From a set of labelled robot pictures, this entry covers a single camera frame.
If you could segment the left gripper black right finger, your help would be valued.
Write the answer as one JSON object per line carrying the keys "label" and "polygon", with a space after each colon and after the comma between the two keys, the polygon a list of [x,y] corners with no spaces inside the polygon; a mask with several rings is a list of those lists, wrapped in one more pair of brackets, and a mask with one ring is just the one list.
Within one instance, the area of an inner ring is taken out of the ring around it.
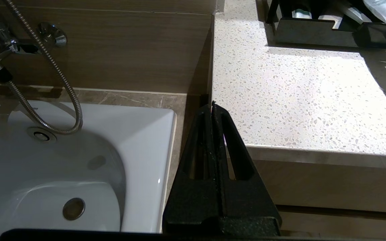
{"label": "left gripper black right finger", "polygon": [[279,231],[280,215],[225,108],[213,104],[222,231]]}

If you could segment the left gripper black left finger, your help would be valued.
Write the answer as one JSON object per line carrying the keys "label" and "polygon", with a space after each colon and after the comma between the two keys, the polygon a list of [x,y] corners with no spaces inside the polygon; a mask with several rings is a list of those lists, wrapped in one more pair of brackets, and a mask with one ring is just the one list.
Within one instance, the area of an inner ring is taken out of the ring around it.
{"label": "left gripper black left finger", "polygon": [[193,118],[163,213],[164,231],[201,231],[219,215],[210,105]]}

